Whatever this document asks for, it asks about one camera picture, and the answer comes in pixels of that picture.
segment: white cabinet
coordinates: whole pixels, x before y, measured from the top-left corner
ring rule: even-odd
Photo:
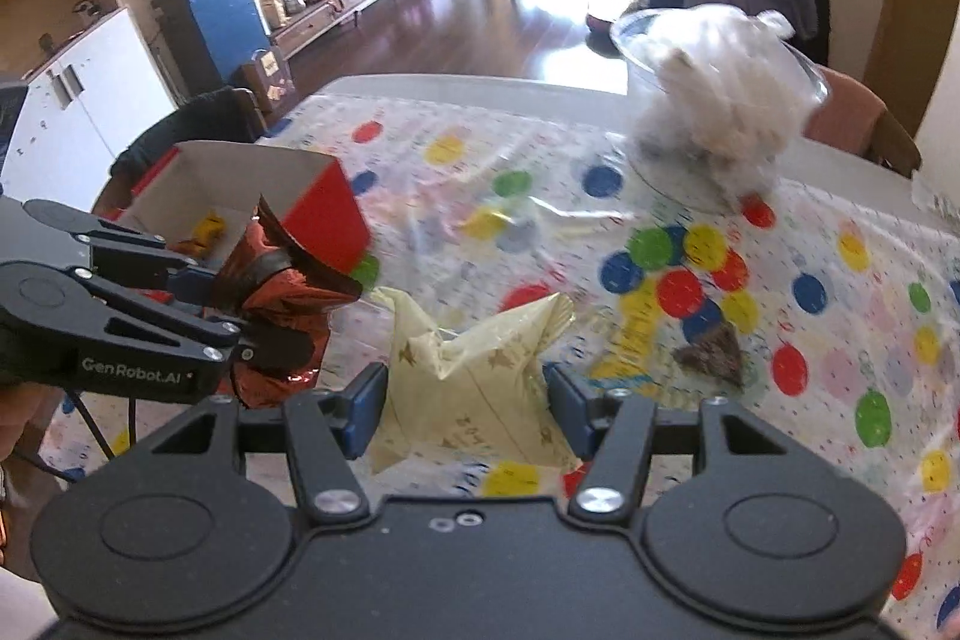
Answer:
[[[130,14],[116,12],[30,81],[3,192],[89,210],[113,159],[174,109]]]
[[[56,64],[114,157],[175,109],[126,9],[76,42]]]
[[[50,199],[89,210],[113,158],[54,68],[30,82],[0,173],[5,196]]]

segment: cabinet handle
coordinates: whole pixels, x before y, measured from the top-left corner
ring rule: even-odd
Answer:
[[[69,90],[66,89],[64,78],[62,78],[59,74],[54,74],[52,71],[48,71],[48,74],[50,75],[51,80],[53,80],[54,93],[56,94],[56,97],[61,100],[61,109],[66,109],[68,106],[70,106],[70,104],[73,103],[73,97],[70,95]]]
[[[67,80],[73,80],[70,87],[73,88],[74,95],[80,95],[86,90],[85,87],[83,87],[83,82],[80,82],[80,78],[77,76],[77,71],[73,68],[73,64],[70,64],[64,69],[64,74],[66,74]]]

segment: plastic tablecloth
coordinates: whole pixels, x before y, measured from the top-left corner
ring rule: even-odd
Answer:
[[[374,242],[355,272],[407,290],[450,330],[549,292],[578,320],[546,360],[597,389],[625,386],[664,405],[737,399],[890,501],[909,556],[886,612],[908,637],[933,636],[960,605],[957,350],[960,241],[817,189],[781,181],[742,214],[691,210],[654,190],[622,138],[480,108],[315,95],[271,145],[322,150],[347,170]],[[683,373],[671,357],[712,324],[736,326],[743,389]],[[391,324],[368,302],[341,311],[323,381],[338,386],[389,350]],[[122,449],[126,404],[86,396]],[[140,405],[141,435],[169,405]],[[416,449],[371,493],[553,490],[535,465]],[[64,407],[43,456],[101,460]],[[655,465],[646,501],[683,480]],[[251,477],[283,494],[282,458]]]

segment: cable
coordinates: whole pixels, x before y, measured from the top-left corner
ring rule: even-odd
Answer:
[[[130,447],[136,445],[136,399],[131,396],[127,405],[127,432],[130,435]]]
[[[72,475],[67,475],[66,472],[61,472],[61,470],[56,469],[56,467],[50,466],[46,461],[43,461],[40,456],[35,455],[34,453],[27,453],[21,451],[19,448],[13,448],[13,456],[20,458],[21,461],[26,461],[28,464],[35,466],[40,472],[45,472],[47,475],[53,475],[54,477],[59,477],[64,482],[77,482],[77,479]]]
[[[97,440],[97,444],[100,447],[100,450],[104,452],[104,456],[107,459],[113,458],[113,451],[110,448],[109,442],[104,437],[104,433],[100,431],[100,427],[97,426],[97,422],[93,420],[93,416],[90,414],[90,410],[86,408],[86,405],[83,403],[83,399],[80,399],[80,394],[76,391],[66,391],[66,398],[73,402],[75,408],[77,408],[80,417],[83,418],[83,423],[86,424],[86,427],[90,429],[90,434],[93,434],[93,438]]]

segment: metal screw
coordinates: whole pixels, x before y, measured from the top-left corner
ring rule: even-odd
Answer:
[[[478,512],[458,513],[457,523],[462,525],[462,527],[478,527],[483,523],[483,516]]]
[[[614,512],[623,506],[623,494],[615,488],[587,488],[577,494],[577,504],[587,512]]]
[[[360,497],[345,488],[328,488],[313,498],[313,504],[330,515],[347,515],[360,506]]]
[[[431,518],[427,525],[434,531],[453,531],[457,528],[452,518]]]

